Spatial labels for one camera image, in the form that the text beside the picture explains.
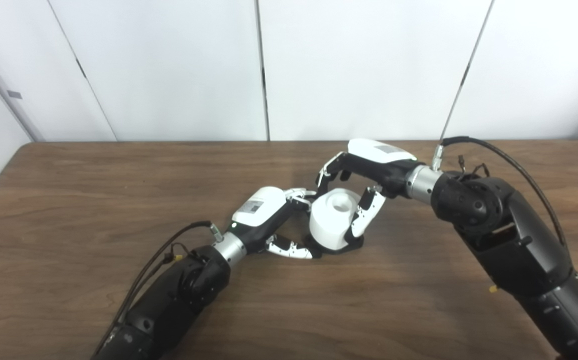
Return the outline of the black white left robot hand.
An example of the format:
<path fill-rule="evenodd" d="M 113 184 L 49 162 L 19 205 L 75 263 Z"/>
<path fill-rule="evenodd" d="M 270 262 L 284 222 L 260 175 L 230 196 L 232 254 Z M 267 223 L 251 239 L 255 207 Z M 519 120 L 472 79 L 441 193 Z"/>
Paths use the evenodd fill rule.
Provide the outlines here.
<path fill-rule="evenodd" d="M 234 212 L 231 225 L 216 247 L 233 264 L 244 256 L 263 252 L 293 259 L 320 259 L 323 253 L 319 249 L 277 233 L 297 212 L 309 214 L 315 195 L 305 187 L 261 187 Z"/>

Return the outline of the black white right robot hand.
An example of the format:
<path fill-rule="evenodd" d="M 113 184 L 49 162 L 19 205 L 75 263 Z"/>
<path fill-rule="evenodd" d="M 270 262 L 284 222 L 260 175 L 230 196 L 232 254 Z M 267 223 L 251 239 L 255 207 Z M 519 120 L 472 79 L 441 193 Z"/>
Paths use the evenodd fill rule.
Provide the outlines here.
<path fill-rule="evenodd" d="M 329 189 L 335 178 L 346 182 L 357 174 L 375 182 L 362 195 L 341 187 Z M 364 234 L 387 199 L 403 197 L 429 204 L 440 173 L 401 148 L 356 138 L 319 171 L 311 205 L 308 242 L 323 253 L 339 255 L 361 248 Z"/>

